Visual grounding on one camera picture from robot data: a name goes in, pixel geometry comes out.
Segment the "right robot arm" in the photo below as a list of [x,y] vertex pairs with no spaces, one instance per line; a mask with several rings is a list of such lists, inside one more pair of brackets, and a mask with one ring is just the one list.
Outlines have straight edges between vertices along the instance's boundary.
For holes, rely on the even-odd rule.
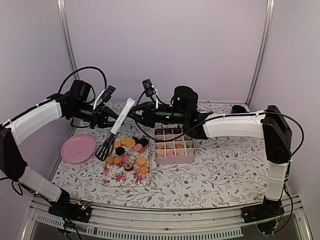
[[282,194],[287,194],[286,182],[290,162],[296,151],[291,150],[292,130],[287,120],[296,122],[280,112],[275,105],[256,112],[216,114],[198,111],[198,94],[188,86],[174,89],[172,104],[159,99],[140,103],[131,108],[128,116],[138,127],[153,128],[155,124],[182,125],[182,133],[197,140],[217,137],[251,137],[263,139],[269,162],[267,190],[263,202],[241,209],[245,223],[282,217],[285,213]]

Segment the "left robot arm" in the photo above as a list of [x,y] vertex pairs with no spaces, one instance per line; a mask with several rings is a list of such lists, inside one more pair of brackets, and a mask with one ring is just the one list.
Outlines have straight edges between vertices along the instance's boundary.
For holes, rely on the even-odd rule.
[[116,89],[107,83],[103,72],[101,75],[104,89],[93,100],[87,100],[92,85],[83,80],[74,80],[66,93],[62,93],[60,88],[0,126],[0,170],[7,179],[44,198],[58,215],[65,218],[80,212],[81,207],[70,202],[67,191],[29,167],[19,147],[38,130],[60,118],[80,119],[87,122],[91,129],[112,127],[114,122],[109,118],[116,119],[118,115],[105,104]]

